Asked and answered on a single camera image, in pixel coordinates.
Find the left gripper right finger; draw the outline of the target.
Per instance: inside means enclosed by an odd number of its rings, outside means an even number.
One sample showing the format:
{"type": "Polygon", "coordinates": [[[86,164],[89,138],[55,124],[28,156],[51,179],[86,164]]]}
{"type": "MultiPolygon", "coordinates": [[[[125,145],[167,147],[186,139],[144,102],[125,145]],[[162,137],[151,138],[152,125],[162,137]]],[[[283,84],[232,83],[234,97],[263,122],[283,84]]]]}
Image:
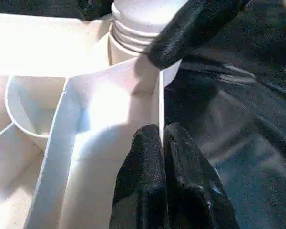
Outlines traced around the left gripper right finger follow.
{"type": "Polygon", "coordinates": [[[164,130],[168,213],[172,229],[237,229],[216,170],[179,123],[164,130]]]}

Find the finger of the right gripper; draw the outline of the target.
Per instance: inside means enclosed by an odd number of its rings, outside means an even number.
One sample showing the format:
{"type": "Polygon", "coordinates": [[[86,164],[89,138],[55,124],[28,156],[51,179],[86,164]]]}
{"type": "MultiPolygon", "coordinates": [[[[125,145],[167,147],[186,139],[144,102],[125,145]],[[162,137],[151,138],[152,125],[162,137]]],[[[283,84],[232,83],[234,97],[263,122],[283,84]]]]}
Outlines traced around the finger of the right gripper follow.
{"type": "Polygon", "coordinates": [[[159,69],[172,66],[217,35],[249,3],[249,0],[187,1],[152,42],[149,61],[159,69]]]}
{"type": "Polygon", "coordinates": [[[92,21],[111,13],[113,0],[79,0],[80,14],[84,20],[92,21]]]}

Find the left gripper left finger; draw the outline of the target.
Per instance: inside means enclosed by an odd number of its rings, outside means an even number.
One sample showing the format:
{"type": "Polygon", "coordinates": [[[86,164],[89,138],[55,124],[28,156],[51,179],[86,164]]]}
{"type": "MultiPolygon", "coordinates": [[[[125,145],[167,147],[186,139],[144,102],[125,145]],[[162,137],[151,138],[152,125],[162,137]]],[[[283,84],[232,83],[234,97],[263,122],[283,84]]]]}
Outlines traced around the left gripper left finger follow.
{"type": "Polygon", "coordinates": [[[136,131],[116,177],[111,229],[168,228],[164,154],[157,125],[136,131]]]}

